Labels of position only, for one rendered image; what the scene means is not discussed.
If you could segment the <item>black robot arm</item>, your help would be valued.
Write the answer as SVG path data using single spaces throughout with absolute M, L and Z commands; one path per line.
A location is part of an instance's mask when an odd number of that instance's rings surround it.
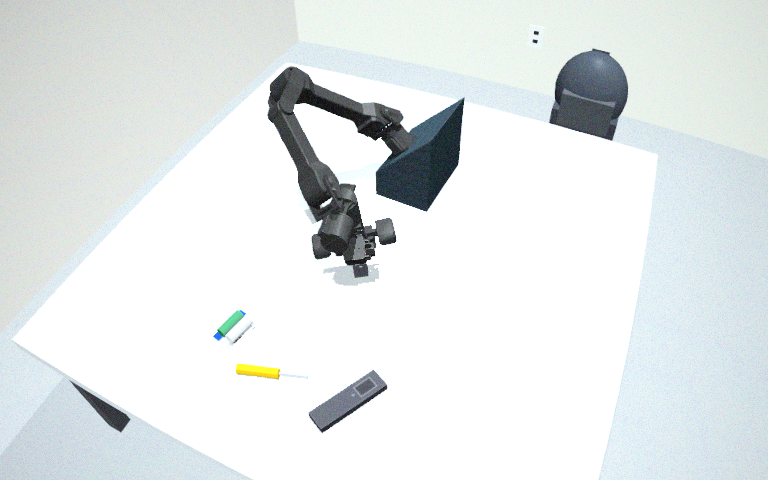
M 294 113 L 295 104 L 309 104 L 353 122 L 357 133 L 383 140 L 396 158 L 417 139 L 401 124 L 402 112 L 379 102 L 359 103 L 315 84 L 306 71 L 290 65 L 269 86 L 267 117 L 275 125 L 298 172 L 298 185 L 316 222 L 323 248 L 343 253 L 346 265 L 365 264 L 375 256 L 374 242 L 363 229 L 352 233 L 361 213 L 356 184 L 339 183 L 322 162 Z M 388 125 L 388 126 L 387 126 Z M 329 200 L 327 205 L 320 205 Z

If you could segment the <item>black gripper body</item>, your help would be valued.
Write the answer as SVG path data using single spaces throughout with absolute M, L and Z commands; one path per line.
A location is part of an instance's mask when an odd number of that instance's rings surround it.
M 362 217 L 354 224 L 352 233 L 357 233 L 357 230 L 363 229 L 367 234 L 368 240 L 375 243 L 375 237 L 378 236 L 379 243 L 381 245 L 393 244 L 397 241 L 396 233 L 393 225 L 393 221 L 390 218 L 380 219 L 375 221 L 376 228 L 372 229 L 372 225 L 363 226 Z M 314 259 L 324 259 L 331 255 L 331 252 L 325 250 L 320 243 L 320 237 L 316 234 L 312 234 L 311 246 Z

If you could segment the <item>yellow-handled screwdriver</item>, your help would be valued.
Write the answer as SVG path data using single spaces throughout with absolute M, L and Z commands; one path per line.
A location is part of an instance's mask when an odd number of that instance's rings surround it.
M 286 375 L 286 376 L 292 376 L 292 377 L 296 377 L 296 378 L 306 378 L 306 379 L 308 379 L 308 375 L 297 375 L 297 374 L 282 373 L 280 369 L 278 369 L 278 368 L 271 368 L 271 367 L 268 367 L 268 366 L 237 364 L 236 367 L 235 367 L 235 371 L 236 371 L 237 374 L 253 375 L 253 376 L 256 376 L 256 377 L 273 378 L 273 379 L 279 379 L 280 375 Z

